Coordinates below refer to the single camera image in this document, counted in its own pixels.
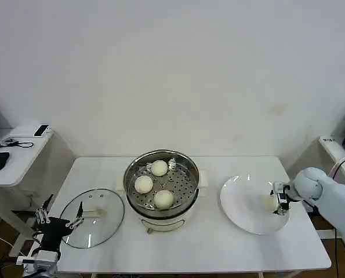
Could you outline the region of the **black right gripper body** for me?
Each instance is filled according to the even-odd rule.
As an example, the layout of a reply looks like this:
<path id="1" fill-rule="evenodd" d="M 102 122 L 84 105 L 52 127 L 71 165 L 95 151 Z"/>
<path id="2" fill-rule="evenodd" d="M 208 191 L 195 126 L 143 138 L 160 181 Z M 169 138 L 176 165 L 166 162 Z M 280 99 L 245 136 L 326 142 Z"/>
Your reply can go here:
<path id="1" fill-rule="evenodd" d="M 289 210 L 289 199 L 285 191 L 278 191 L 276 193 L 278 200 L 278 210 Z"/>

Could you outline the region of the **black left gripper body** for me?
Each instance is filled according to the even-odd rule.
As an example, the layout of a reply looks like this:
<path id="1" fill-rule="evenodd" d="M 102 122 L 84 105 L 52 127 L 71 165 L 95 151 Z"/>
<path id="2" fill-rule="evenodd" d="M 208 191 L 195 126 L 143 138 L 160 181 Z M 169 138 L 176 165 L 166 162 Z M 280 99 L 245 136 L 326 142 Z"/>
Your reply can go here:
<path id="1" fill-rule="evenodd" d="M 39 225 L 39 231 L 43 233 L 41 249 L 45 251 L 59 251 L 63 237 L 71 234 L 70 221 L 62 218 L 49 217 L 50 223 Z"/>

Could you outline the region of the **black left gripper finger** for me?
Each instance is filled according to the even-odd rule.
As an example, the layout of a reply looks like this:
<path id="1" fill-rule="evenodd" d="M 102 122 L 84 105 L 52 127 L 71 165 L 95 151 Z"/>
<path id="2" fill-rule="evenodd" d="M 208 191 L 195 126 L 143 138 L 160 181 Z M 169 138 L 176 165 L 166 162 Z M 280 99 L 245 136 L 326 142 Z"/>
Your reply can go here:
<path id="1" fill-rule="evenodd" d="M 82 215 L 83 215 L 83 202 L 80 202 L 79 208 L 78 208 L 78 211 L 77 211 L 77 214 L 76 214 L 76 217 L 75 217 L 75 220 L 73 220 L 70 223 L 67 223 L 66 227 L 70 228 L 70 229 L 77 228 L 84 221 L 84 218 L 82 217 Z"/>
<path id="2" fill-rule="evenodd" d="M 48 216 L 48 211 L 47 208 L 51 202 L 51 199 L 53 197 L 53 194 L 51 194 L 42 204 L 41 207 L 39 207 L 38 209 L 36 209 L 35 211 L 35 218 L 37 221 L 37 224 L 49 224 L 50 223 L 50 219 Z"/>

